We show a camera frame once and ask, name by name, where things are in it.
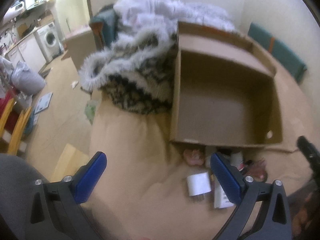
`pink object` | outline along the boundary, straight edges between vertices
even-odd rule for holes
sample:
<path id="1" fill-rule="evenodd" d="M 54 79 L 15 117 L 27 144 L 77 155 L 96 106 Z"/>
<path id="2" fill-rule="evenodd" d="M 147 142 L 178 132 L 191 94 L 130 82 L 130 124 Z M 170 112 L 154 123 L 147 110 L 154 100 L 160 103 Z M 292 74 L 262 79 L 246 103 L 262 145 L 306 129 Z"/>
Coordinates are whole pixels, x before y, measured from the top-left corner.
<path id="1" fill-rule="evenodd" d="M 204 154 L 198 150 L 185 149 L 183 152 L 183 158 L 189 165 L 203 165 L 204 164 Z"/>

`beige blanket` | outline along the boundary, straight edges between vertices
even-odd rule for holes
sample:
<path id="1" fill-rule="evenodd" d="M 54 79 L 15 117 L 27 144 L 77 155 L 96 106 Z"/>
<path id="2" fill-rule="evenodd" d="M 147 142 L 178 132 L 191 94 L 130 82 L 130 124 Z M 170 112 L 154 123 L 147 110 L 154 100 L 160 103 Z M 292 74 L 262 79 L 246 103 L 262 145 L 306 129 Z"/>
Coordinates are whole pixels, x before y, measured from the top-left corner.
<path id="1" fill-rule="evenodd" d="M 275 65 L 284 142 L 244 150 L 244 155 L 264 157 L 268 182 L 280 179 L 289 195 L 310 179 L 309 165 L 295 143 L 299 135 L 314 140 L 314 131 L 305 96 L 290 74 Z M 170 121 L 170 114 L 125 112 L 104 96 L 94 119 L 90 154 L 104 152 L 108 165 L 89 204 L 106 239 L 209 240 L 232 213 L 233 208 L 214 209 L 211 199 L 193 202 L 188 197 L 186 177 L 203 169 L 187 166 L 183 146 L 169 143 Z M 246 228 L 253 222 L 252 216 Z"/>

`metal screw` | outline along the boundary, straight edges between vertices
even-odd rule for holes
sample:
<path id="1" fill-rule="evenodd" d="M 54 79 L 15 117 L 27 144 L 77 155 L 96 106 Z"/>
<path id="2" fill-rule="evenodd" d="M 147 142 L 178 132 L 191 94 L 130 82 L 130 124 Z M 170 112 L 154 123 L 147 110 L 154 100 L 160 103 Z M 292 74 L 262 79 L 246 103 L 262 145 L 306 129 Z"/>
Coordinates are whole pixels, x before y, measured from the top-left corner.
<path id="1" fill-rule="evenodd" d="M 245 177 L 245 180 L 246 180 L 247 182 L 253 182 L 253 177 L 251 177 L 251 176 L 246 176 L 246 177 Z"/>
<path id="2" fill-rule="evenodd" d="M 281 182 L 279 179 L 277 179 L 277 180 L 276 180 L 276 185 L 281 186 L 281 185 L 282 185 L 282 182 Z"/>
<path id="3" fill-rule="evenodd" d="M 63 181 L 64 182 L 69 182 L 69 181 L 71 181 L 72 180 L 72 176 L 70 176 L 70 175 L 67 175 L 67 176 L 65 176 L 64 178 L 63 178 Z"/>
<path id="4" fill-rule="evenodd" d="M 40 185 L 41 183 L 42 183 L 42 180 L 40 180 L 40 179 L 37 179 L 35 182 L 36 185 Z"/>

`washing machine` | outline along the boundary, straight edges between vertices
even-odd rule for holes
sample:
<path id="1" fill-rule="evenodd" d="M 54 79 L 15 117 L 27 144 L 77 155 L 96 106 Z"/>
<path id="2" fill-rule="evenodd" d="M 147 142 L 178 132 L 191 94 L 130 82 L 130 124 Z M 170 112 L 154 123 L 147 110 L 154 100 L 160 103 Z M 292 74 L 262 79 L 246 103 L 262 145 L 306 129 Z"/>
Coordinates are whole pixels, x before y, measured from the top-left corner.
<path id="1" fill-rule="evenodd" d="M 59 41 L 54 22 L 37 30 L 35 37 L 47 63 L 50 63 L 55 56 L 61 53 L 62 45 Z"/>

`fur blanket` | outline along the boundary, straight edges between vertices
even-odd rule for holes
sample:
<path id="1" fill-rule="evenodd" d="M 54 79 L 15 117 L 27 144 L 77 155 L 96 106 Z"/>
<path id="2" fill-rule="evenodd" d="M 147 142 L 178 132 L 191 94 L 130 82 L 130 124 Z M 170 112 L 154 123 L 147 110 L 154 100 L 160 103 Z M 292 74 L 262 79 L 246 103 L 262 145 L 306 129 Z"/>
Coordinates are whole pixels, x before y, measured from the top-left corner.
<path id="1" fill-rule="evenodd" d="M 172 106 L 176 35 L 165 26 L 119 35 L 111 49 L 93 53 L 79 71 L 85 90 L 104 88 L 113 103 L 139 113 L 159 113 Z"/>

